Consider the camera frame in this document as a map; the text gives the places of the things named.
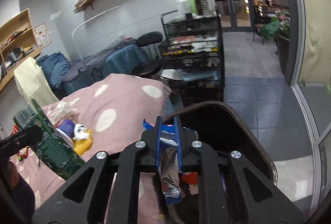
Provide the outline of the blue snack wrapper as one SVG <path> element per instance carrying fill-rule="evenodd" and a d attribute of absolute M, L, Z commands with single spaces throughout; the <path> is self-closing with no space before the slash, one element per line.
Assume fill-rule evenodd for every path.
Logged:
<path fill-rule="evenodd" d="M 146 131 L 156 129 L 155 124 L 143 121 Z M 189 200 L 194 202 L 199 196 L 197 172 L 179 172 L 177 159 L 177 138 L 174 124 L 162 124 L 160 138 L 160 164 L 156 179 L 157 193 L 162 205 L 170 206 Z"/>

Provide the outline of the silver green drink carton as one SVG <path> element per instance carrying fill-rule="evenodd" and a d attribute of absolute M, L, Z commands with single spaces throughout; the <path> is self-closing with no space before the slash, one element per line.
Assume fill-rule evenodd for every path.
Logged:
<path fill-rule="evenodd" d="M 13 120 L 19 130 L 39 127 L 42 136 L 36 142 L 32 142 L 30 147 L 38 158 L 62 179 L 68 180 L 85 164 L 85 161 L 57 132 L 33 98 L 19 110 Z"/>

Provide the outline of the dark brown trash bin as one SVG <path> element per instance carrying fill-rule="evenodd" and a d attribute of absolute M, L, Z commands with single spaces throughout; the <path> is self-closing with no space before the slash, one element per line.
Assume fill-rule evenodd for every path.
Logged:
<path fill-rule="evenodd" d="M 196 172 L 198 193 L 175 204 L 184 223 L 277 223 L 276 168 L 238 113 L 207 101 L 163 118 L 180 121 L 182 172 Z"/>

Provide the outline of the pink polka dot blanket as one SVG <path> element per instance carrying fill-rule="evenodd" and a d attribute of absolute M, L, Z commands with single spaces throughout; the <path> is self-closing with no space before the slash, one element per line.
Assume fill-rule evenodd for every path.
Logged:
<path fill-rule="evenodd" d="M 87 162 L 98 151 L 109 154 L 122 151 L 140 139 L 145 130 L 143 121 L 154 124 L 157 116 L 166 111 L 169 88 L 161 81 L 126 74 L 110 74 L 102 81 L 80 89 L 62 101 L 42 106 L 50 119 L 59 104 L 68 103 L 75 115 L 73 121 L 91 130 L 92 144 L 81 158 Z M 51 171 L 29 149 L 23 164 L 11 158 L 17 171 L 29 183 L 37 210 L 65 181 Z M 165 223 L 159 213 L 153 175 L 142 174 L 139 192 L 138 223 Z"/>

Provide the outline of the purple lidded cup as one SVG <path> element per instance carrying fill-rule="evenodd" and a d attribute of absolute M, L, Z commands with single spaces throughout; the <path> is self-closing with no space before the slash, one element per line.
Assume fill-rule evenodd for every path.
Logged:
<path fill-rule="evenodd" d="M 59 125 L 57 125 L 56 129 L 59 135 L 63 138 L 63 140 L 71 147 L 74 148 L 74 127 L 75 123 L 69 119 L 63 120 Z"/>

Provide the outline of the black round stool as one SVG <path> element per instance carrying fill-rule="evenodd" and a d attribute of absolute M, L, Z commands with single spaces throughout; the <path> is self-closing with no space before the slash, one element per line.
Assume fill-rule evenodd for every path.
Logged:
<path fill-rule="evenodd" d="M 162 64 L 156 46 L 162 40 L 163 35 L 159 31 L 143 34 L 137 39 L 137 46 L 139 48 L 147 48 L 149 56 L 147 56 L 147 60 L 133 69 L 132 75 L 142 78 L 153 78 L 162 70 Z"/>

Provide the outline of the crumpled white paper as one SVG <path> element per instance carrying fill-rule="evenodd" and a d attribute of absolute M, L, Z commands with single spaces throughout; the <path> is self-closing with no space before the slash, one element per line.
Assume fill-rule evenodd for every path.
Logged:
<path fill-rule="evenodd" d="M 78 101 L 80 101 L 79 97 L 70 102 L 60 101 L 54 110 L 49 108 L 47 111 L 49 120 L 52 123 L 57 123 L 63 119 L 72 118 L 77 112 L 77 108 L 73 106 Z"/>

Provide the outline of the cream cloth covered chair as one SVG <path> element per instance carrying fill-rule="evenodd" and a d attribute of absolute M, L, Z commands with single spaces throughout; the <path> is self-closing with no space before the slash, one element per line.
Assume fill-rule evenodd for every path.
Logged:
<path fill-rule="evenodd" d="M 36 60 L 28 57 L 14 71 L 14 79 L 19 93 L 27 103 L 34 99 L 42 108 L 44 106 L 59 102 L 53 93 L 42 68 Z"/>

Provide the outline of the yellow wrapper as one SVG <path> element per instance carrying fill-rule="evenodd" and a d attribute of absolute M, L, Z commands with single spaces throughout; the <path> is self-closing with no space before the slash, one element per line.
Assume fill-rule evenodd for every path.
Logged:
<path fill-rule="evenodd" d="M 82 156 L 84 152 L 90 149 L 92 145 L 92 131 L 87 130 L 87 138 L 82 140 L 73 141 L 73 150 L 79 155 Z"/>

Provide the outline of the blue cloth pile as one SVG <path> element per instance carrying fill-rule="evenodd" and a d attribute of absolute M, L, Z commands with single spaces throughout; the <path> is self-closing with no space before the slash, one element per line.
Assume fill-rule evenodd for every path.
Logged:
<path fill-rule="evenodd" d="M 51 89 L 60 89 L 62 87 L 62 78 L 71 69 L 68 59 L 62 53 L 57 52 L 42 56 L 36 62 L 42 68 Z"/>

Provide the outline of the wooden cubby shelf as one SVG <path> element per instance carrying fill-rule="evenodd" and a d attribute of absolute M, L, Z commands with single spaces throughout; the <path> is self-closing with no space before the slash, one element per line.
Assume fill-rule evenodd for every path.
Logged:
<path fill-rule="evenodd" d="M 13 72 L 20 64 L 40 53 L 27 8 L 1 26 L 1 89 L 13 79 Z"/>

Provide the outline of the white curved floor lamp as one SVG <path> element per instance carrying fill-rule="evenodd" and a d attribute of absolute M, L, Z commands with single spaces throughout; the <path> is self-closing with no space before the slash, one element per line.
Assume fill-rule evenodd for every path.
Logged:
<path fill-rule="evenodd" d="M 72 32 L 71 34 L 71 39 L 72 39 L 72 43 L 73 46 L 75 47 L 80 60 L 84 60 L 83 55 L 81 54 L 81 45 L 79 45 L 79 40 L 77 39 L 79 35 L 83 35 L 85 34 L 86 36 L 88 35 L 88 33 L 91 32 L 91 27 L 93 28 L 93 24 L 100 19 L 100 17 L 104 16 L 105 14 L 108 14 L 109 12 L 113 12 L 114 10 L 120 8 L 121 6 L 115 6 L 111 9 L 108 9 L 106 11 L 103 11 L 97 15 L 95 15 L 94 17 L 91 17 L 89 19 L 87 19 L 86 21 L 84 21 L 83 23 L 79 24 Z"/>

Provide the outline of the clear plastic bottle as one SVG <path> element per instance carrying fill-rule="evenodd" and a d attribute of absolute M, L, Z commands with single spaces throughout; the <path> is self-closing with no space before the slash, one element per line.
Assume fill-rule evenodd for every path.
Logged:
<path fill-rule="evenodd" d="M 217 15 L 215 9 L 215 0 L 200 0 L 203 15 L 206 17 L 215 17 Z"/>

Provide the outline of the potted green plant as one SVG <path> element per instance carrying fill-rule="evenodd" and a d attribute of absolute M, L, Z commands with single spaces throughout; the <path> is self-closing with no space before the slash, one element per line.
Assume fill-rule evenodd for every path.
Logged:
<path fill-rule="evenodd" d="M 263 39 L 269 40 L 272 38 L 276 43 L 281 72 L 285 75 L 291 33 L 291 19 L 289 12 L 280 10 L 276 11 L 275 16 L 269 23 L 261 28 L 260 33 Z"/>

